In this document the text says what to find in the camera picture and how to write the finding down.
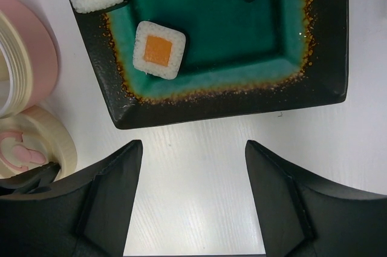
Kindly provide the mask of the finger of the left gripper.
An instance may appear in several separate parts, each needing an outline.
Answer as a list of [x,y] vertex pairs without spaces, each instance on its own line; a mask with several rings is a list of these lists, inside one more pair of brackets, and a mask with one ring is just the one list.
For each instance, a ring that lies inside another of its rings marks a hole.
[[1,195],[26,194],[52,183],[60,171],[60,164],[49,162],[43,166],[1,179]]

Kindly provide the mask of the pink round lunch box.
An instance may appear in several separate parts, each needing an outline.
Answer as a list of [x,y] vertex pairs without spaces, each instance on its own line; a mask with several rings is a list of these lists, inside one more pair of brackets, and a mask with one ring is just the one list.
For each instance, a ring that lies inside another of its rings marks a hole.
[[48,97],[58,72],[58,56],[45,25],[22,2],[1,0],[1,117]]

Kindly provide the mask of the cream lid with pink handle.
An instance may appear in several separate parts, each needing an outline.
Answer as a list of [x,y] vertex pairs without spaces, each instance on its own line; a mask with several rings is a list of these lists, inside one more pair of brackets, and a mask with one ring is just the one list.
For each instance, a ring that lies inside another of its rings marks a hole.
[[75,144],[55,116],[33,106],[1,119],[1,178],[30,171],[51,161],[60,164],[56,180],[76,170]]

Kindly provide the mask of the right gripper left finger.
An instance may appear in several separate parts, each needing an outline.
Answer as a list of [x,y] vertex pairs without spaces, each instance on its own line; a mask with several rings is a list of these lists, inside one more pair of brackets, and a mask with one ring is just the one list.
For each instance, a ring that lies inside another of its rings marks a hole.
[[134,140],[46,186],[1,195],[1,255],[123,256],[142,155]]

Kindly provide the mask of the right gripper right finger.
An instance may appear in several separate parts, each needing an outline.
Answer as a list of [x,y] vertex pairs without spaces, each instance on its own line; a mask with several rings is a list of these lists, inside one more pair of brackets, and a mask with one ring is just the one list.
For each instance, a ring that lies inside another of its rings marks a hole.
[[253,140],[245,157],[267,256],[386,256],[386,195],[335,183]]

